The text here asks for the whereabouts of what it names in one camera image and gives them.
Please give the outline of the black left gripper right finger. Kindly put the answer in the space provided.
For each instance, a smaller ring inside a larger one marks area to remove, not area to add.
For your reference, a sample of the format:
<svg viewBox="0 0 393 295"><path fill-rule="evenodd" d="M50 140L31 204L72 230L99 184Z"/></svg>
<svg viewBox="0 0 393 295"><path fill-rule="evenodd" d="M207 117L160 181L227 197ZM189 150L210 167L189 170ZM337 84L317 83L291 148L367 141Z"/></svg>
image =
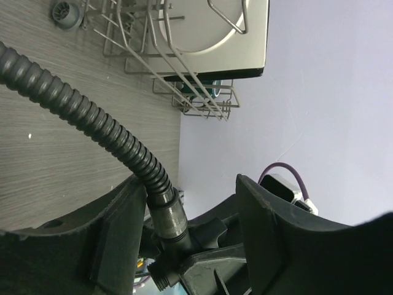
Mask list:
<svg viewBox="0 0 393 295"><path fill-rule="evenodd" d="M253 294L391 294L392 214L357 226L315 216L236 179Z"/></svg>

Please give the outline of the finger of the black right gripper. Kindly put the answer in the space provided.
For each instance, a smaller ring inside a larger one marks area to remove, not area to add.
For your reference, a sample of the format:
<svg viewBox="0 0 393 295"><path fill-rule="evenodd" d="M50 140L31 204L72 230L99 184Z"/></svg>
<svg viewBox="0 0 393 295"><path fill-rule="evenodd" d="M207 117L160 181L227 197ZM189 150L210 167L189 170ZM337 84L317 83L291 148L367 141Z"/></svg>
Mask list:
<svg viewBox="0 0 393 295"><path fill-rule="evenodd" d="M179 270L187 294L250 294L246 255L242 245L190 256Z"/></svg>
<svg viewBox="0 0 393 295"><path fill-rule="evenodd" d="M243 242L235 202L222 202L189 222L195 246L232 246Z"/></svg>

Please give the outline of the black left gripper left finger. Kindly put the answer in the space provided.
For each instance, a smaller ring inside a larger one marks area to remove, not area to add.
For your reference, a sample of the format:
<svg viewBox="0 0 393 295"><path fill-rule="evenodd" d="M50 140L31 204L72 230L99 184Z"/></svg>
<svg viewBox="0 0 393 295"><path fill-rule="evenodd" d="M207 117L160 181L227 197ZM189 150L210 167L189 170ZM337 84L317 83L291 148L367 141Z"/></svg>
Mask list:
<svg viewBox="0 0 393 295"><path fill-rule="evenodd" d="M1 231L2 294L131 294L146 191L130 176L38 228Z"/></svg>

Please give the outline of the black T-shaped fitting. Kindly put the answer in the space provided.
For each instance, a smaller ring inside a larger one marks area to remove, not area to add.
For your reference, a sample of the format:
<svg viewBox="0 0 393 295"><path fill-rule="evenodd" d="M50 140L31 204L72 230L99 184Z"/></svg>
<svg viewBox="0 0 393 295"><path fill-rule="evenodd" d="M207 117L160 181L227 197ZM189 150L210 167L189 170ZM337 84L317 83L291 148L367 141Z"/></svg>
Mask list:
<svg viewBox="0 0 393 295"><path fill-rule="evenodd" d="M195 246L190 236L189 228L180 236L161 240L160 254L155 261L147 266L150 276L159 291L174 286L180 282L178 270L181 264L191 255L207 250L218 249L219 246Z"/></svg>

